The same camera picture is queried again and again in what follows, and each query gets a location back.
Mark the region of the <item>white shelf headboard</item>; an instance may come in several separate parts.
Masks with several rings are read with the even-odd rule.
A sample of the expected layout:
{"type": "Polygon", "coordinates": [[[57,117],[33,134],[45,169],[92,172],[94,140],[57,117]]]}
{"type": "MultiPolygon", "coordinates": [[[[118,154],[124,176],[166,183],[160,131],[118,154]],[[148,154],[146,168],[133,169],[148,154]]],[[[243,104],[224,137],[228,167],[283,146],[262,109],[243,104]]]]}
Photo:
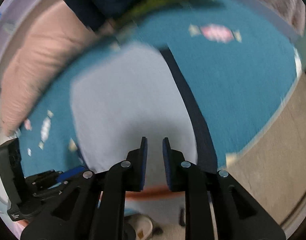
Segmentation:
{"type": "Polygon", "coordinates": [[[41,0],[4,0],[0,5],[0,62],[15,32],[41,0]]]}

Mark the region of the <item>pink pillow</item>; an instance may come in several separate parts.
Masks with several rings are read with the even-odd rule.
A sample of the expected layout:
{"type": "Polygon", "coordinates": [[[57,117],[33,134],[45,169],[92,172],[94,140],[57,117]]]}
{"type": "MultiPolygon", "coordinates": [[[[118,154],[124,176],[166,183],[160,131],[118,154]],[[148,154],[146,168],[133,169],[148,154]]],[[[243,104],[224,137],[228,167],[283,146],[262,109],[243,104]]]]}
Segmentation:
{"type": "Polygon", "coordinates": [[[3,74],[1,124],[5,135],[14,134],[49,83],[96,39],[63,1],[34,21],[3,74]]]}

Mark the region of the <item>grey and navy sweatshirt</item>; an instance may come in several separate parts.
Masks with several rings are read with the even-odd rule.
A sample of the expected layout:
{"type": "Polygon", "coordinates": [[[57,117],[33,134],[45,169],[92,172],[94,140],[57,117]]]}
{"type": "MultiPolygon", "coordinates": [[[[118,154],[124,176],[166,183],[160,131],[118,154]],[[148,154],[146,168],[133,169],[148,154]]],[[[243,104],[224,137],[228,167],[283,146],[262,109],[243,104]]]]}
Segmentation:
{"type": "Polygon", "coordinates": [[[167,189],[163,139],[204,171],[215,172],[218,166],[202,113],[205,62],[184,49],[132,42],[113,53],[92,49],[70,69],[70,107],[87,166],[106,171],[146,137],[144,189],[128,196],[126,207],[176,224],[185,200],[167,189]]]}

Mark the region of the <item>teal quilted bedspread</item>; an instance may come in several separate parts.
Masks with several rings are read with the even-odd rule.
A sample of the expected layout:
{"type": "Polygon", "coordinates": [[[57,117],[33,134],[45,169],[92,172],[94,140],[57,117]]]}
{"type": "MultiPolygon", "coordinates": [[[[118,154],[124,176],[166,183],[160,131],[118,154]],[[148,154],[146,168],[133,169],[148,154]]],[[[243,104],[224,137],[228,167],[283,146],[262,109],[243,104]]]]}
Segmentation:
{"type": "MultiPolygon", "coordinates": [[[[240,152],[265,127],[297,78],[297,54],[290,40],[237,0],[181,0],[163,6],[131,20],[80,56],[92,49],[118,52],[132,42],[184,49],[205,62],[202,113],[217,167],[225,166],[226,154],[240,152]]],[[[87,166],[70,107],[71,63],[20,128],[26,177],[87,166]]]]}

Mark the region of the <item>white slipper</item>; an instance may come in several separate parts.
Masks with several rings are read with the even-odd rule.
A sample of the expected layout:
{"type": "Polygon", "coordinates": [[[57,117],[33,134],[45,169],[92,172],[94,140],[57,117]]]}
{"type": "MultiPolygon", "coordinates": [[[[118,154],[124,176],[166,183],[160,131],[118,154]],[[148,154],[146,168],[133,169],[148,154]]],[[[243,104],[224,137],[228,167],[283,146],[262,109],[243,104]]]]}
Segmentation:
{"type": "Polygon", "coordinates": [[[130,230],[128,239],[147,240],[152,238],[154,225],[147,216],[141,214],[126,216],[125,223],[125,229],[130,230]]]}

